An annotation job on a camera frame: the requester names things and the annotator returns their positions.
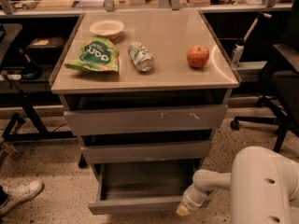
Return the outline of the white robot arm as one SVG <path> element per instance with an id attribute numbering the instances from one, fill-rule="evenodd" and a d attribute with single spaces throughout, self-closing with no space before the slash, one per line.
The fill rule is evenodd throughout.
<path id="1" fill-rule="evenodd" d="M 218 189 L 230 191 L 231 224 L 292 224 L 299 203 L 299 163 L 264 147 L 239 151 L 229 173 L 198 170 L 177 214 L 184 217 Z"/>

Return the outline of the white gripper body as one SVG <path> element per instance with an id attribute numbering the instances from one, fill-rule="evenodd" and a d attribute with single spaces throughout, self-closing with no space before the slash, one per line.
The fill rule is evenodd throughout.
<path id="1" fill-rule="evenodd" d="M 216 190 L 200 190 L 194 184 L 191 184 L 182 195 L 182 204 L 188 210 L 197 210 L 209 205 Z"/>

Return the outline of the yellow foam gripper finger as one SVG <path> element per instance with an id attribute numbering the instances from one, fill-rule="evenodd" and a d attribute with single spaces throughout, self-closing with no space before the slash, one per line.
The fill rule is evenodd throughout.
<path id="1" fill-rule="evenodd" d="M 180 203 L 176 213 L 181 217 L 186 217 L 190 213 L 190 210 L 184 203 Z"/>

